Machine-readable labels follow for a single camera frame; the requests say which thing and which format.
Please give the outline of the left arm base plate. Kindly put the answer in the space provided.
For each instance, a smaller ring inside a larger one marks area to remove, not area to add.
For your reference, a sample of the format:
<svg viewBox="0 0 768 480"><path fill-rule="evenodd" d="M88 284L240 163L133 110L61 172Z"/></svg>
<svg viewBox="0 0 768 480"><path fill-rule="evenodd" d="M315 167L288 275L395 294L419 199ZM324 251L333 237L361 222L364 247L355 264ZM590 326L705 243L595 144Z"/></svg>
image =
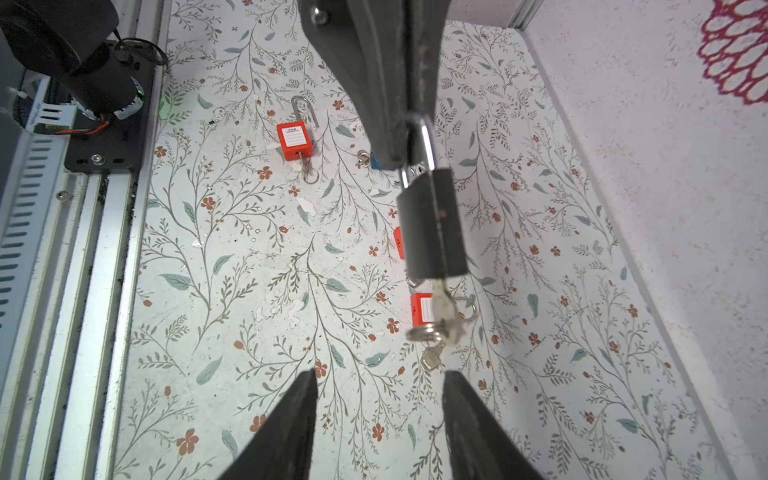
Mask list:
<svg viewBox="0 0 768 480"><path fill-rule="evenodd" d="M74 173L140 171L152 123L156 76L168 56L154 43L123 38L97 52L105 62L66 84L78 113L64 166Z"/></svg>

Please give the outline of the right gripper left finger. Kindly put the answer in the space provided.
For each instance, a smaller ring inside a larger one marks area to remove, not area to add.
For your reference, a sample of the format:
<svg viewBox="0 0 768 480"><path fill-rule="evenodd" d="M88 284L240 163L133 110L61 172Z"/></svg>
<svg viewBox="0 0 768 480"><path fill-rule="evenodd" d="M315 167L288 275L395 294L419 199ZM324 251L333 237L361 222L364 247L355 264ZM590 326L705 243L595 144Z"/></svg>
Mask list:
<svg viewBox="0 0 768 480"><path fill-rule="evenodd" d="M318 398L310 369L297 375L266 422L220 477L224 480L310 476Z"/></svg>

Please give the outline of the black small padlock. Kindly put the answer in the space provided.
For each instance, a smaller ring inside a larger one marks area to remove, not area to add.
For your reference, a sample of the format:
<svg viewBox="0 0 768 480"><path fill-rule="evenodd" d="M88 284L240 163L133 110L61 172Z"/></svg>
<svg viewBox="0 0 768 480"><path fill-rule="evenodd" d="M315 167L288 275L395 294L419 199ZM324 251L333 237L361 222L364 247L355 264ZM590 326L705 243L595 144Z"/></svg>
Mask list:
<svg viewBox="0 0 768 480"><path fill-rule="evenodd" d="M438 165L432 123L424 114L410 113L407 125L415 163L399 169L397 197L406 270L411 282L431 282L435 315L433 323L409 330L407 339L430 344L420 362L432 371L441 365L445 347L457 344L464 333L448 280L467 274L468 267L453 174Z"/></svg>

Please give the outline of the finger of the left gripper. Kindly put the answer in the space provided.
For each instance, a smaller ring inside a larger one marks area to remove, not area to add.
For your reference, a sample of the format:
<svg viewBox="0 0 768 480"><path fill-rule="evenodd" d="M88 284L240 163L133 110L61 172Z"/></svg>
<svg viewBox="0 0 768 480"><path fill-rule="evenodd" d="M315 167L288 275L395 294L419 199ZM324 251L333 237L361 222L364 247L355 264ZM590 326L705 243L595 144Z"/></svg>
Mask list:
<svg viewBox="0 0 768 480"><path fill-rule="evenodd" d="M304 34L350 97L385 170L405 165L405 1L299 1Z"/></svg>
<svg viewBox="0 0 768 480"><path fill-rule="evenodd" d="M434 118L443 30L449 0L407 2L408 110Z"/></svg>

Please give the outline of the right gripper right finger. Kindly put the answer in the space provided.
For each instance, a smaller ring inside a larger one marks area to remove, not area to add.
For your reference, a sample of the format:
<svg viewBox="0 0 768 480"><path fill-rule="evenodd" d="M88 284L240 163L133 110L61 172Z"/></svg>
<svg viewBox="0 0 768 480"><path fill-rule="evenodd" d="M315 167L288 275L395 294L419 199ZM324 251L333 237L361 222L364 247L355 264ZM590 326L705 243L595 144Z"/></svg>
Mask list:
<svg viewBox="0 0 768 480"><path fill-rule="evenodd" d="M445 373L442 407L450 465L455 479L540 479L542 474L517 449L468 380Z"/></svg>

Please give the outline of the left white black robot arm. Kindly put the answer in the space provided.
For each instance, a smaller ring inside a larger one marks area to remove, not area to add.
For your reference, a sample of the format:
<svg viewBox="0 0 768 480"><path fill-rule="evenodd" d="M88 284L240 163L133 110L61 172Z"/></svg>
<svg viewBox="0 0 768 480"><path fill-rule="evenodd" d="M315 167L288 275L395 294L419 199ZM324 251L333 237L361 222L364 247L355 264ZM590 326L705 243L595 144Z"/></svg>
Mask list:
<svg viewBox="0 0 768 480"><path fill-rule="evenodd" d="M350 97L385 170L419 162L411 119L430 119L447 1L300 1L312 47ZM109 1L4 1L1 30L25 67L58 79L98 113L128 105L127 83L109 92L107 37L119 24Z"/></svg>

